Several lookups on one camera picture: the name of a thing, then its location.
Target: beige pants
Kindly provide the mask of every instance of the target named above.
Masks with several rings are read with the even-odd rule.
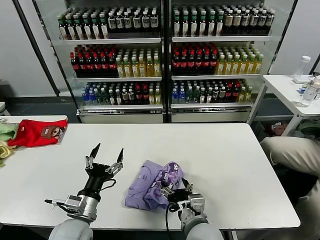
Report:
[[[299,137],[267,137],[261,146],[271,164],[320,177],[320,141]],[[265,240],[318,240],[320,238],[320,179],[295,207],[301,225],[280,229]]]

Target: bottle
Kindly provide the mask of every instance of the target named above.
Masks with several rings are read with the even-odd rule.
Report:
[[[192,11],[192,20],[190,24],[190,35],[195,37],[197,35],[197,11]]]
[[[154,75],[156,77],[161,77],[161,69],[158,55],[154,56]]]
[[[138,11],[134,12],[133,26],[134,26],[135,32],[141,32],[142,23],[141,23],[141,16],[139,15]]]
[[[237,103],[243,103],[244,102],[244,98],[245,98],[245,94],[246,94],[246,87],[243,86],[241,87],[241,91],[240,93],[238,94],[238,96],[236,97],[236,102]]]
[[[224,18],[224,26],[222,30],[223,35],[230,35],[232,33],[232,22],[234,20],[233,11],[229,10]]]
[[[90,97],[89,97],[89,94],[85,90],[82,90],[82,100],[83,100],[83,104],[85,106],[90,105]]]
[[[251,54],[250,60],[246,62],[246,67],[244,69],[244,74],[252,74],[252,69],[254,68],[255,64],[255,54]]]
[[[155,89],[155,104],[161,104],[161,95],[160,95],[160,89]]]
[[[250,10],[247,9],[245,10],[245,14],[242,15],[242,18],[241,18],[241,26],[240,26],[239,34],[245,35],[248,33],[249,21],[250,21]]]
[[[142,27],[144,32],[150,31],[150,16],[148,15],[148,11],[143,12]]]
[[[68,28],[66,28],[66,25],[64,24],[64,20],[63,20],[63,16],[62,15],[58,15],[56,17],[58,19],[58,22],[59,22],[59,30],[60,30],[60,33],[61,33],[61,37],[62,37],[62,40],[69,40],[68,39]]]
[[[83,14],[82,15],[83,18],[83,22],[84,22],[84,31],[86,34],[86,39],[93,39],[93,33],[91,30],[91,24],[89,23],[89,19],[88,19],[88,15],[87,14]]]
[[[224,61],[224,66],[222,71],[223,75],[230,75],[231,65],[232,65],[232,55],[229,54],[227,60]]]
[[[259,54],[258,60],[253,65],[252,74],[260,74],[263,58],[264,58],[264,55]]]
[[[245,74],[245,69],[248,62],[247,58],[248,58],[248,55],[243,54],[241,62],[239,63],[239,66],[238,66],[237,74]]]
[[[180,36],[180,20],[179,20],[179,12],[175,11],[174,12],[174,37],[179,37]]]
[[[254,13],[250,17],[249,28],[247,31],[248,34],[254,35],[257,32],[257,23],[258,23],[258,19],[259,19],[258,12],[259,12],[259,10],[255,10]]]
[[[70,52],[70,59],[71,59],[71,65],[75,73],[79,73],[80,70],[80,64],[77,58],[75,57],[75,54],[73,52]]]
[[[222,28],[224,25],[224,13],[225,13],[224,11],[219,11],[218,20],[216,23],[216,32],[215,32],[215,35],[217,37],[221,36],[222,34]]]
[[[244,103],[249,103],[251,99],[251,93],[252,93],[252,86],[248,87],[248,91],[244,94],[243,102]]]
[[[132,60],[132,73],[133,73],[133,77],[135,78],[138,78],[140,77],[140,74],[139,74],[139,68],[138,68],[138,65],[137,65],[137,57],[136,56],[133,56],[131,58]]]
[[[122,16],[120,11],[116,13],[115,21],[116,21],[117,31],[119,33],[123,33],[125,31],[125,22],[124,22],[124,17]]]
[[[237,35],[240,32],[241,10],[237,10],[233,16],[231,34]]]
[[[275,10],[270,9],[269,13],[266,16],[265,24],[264,24],[264,35],[269,35],[271,25],[274,22],[275,19]]]
[[[125,78],[125,69],[124,69],[124,65],[123,63],[121,62],[121,58],[120,57],[117,57],[116,59],[116,69],[118,71],[118,74],[119,74],[119,78]]]
[[[200,86],[196,86],[193,93],[193,102],[198,104],[200,101]]]
[[[146,63],[143,56],[139,56],[139,71],[142,78],[146,77]]]
[[[225,55],[221,54],[219,58],[219,63],[217,63],[216,74],[222,75],[225,66]]]
[[[199,21],[199,36],[203,37],[206,34],[206,11],[201,11],[201,20]]]
[[[232,61],[232,66],[231,66],[231,75],[236,75],[237,74],[237,71],[238,71],[238,68],[239,68],[239,58],[240,58],[240,55],[239,54],[236,54],[234,56],[234,61]]]
[[[146,58],[147,60],[147,65],[146,65],[146,76],[147,77],[153,77],[155,75],[155,68],[154,68],[154,65],[152,63],[152,58],[151,56],[147,56]]]

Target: cartoon print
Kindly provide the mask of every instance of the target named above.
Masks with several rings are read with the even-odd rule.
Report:
[[[41,137],[44,139],[60,139],[64,132],[66,131],[66,127],[59,127],[59,126],[45,126],[41,130]]]
[[[179,165],[176,164],[175,162],[169,163],[169,166],[170,166],[169,173],[178,171]]]

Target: blue bottle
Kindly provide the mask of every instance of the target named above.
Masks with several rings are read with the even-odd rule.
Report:
[[[177,92],[177,89],[174,88],[173,91],[172,91],[172,101],[171,101],[172,104],[177,104],[178,103],[178,92]]]

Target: white wall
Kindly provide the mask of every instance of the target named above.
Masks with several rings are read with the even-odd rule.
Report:
[[[4,97],[56,96],[12,0],[1,0],[0,93]]]

